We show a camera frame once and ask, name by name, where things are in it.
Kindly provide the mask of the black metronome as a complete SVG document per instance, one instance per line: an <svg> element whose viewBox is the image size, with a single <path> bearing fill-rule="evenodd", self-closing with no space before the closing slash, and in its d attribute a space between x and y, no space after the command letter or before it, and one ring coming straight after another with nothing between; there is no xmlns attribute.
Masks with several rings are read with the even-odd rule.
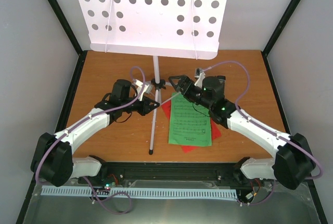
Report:
<svg viewBox="0 0 333 224"><path fill-rule="evenodd" d="M219 83L225 83L226 82L226 77L225 76L216 76L216 78L218 79Z"/></svg>

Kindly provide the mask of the green sheet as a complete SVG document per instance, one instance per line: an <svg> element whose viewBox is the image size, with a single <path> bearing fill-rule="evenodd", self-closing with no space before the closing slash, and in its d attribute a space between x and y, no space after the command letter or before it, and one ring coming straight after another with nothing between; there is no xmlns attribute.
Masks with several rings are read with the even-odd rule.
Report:
<svg viewBox="0 0 333 224"><path fill-rule="evenodd" d="M183 96L171 100L169 144L206 147L212 145L211 122L208 110L194 106Z"/></svg>

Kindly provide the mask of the white music stand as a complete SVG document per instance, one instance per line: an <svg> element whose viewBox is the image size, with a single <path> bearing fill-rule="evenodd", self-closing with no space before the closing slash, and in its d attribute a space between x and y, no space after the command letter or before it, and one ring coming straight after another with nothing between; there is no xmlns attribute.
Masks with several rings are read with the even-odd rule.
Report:
<svg viewBox="0 0 333 224"><path fill-rule="evenodd" d="M96 52L210 60L227 0L78 0Z"/></svg>

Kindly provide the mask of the red music sheet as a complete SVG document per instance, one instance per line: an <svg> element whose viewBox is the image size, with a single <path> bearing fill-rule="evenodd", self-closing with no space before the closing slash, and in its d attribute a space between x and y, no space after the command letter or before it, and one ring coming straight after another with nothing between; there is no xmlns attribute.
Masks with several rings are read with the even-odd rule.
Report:
<svg viewBox="0 0 333 224"><path fill-rule="evenodd" d="M162 109L168 120L171 118L171 101L166 102L162 105ZM218 129L217 125L211 120L211 139L215 140L221 137L221 132ZM181 145L182 151L184 153L189 153L198 148L198 146L188 146L188 145Z"/></svg>

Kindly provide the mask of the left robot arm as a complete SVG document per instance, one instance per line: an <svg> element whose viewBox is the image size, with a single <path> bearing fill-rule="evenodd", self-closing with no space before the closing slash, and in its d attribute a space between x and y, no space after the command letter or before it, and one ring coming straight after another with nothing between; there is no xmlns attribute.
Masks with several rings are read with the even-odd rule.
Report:
<svg viewBox="0 0 333 224"><path fill-rule="evenodd" d="M118 79L112 91L81 120L55 134L42 134L31 162L36 181L44 179L59 187L72 178L90 177L96 183L104 183L108 170L101 158L74 158L73 154L95 133L118 122L123 113L145 116L159 107L158 102L146 96L152 88L149 82Z"/></svg>

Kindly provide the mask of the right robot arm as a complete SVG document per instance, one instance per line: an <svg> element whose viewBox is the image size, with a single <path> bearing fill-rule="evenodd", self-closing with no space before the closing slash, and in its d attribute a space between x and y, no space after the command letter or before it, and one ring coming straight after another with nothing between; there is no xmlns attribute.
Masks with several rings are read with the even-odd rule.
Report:
<svg viewBox="0 0 333 224"><path fill-rule="evenodd" d="M306 138L299 133L279 132L238 109L225 98L224 76L205 77L201 73L196 81L186 75L170 76L169 82L186 100L206 108L216 124L242 134L271 155L266 159L241 159L240 179L276 180L295 190L315 169Z"/></svg>

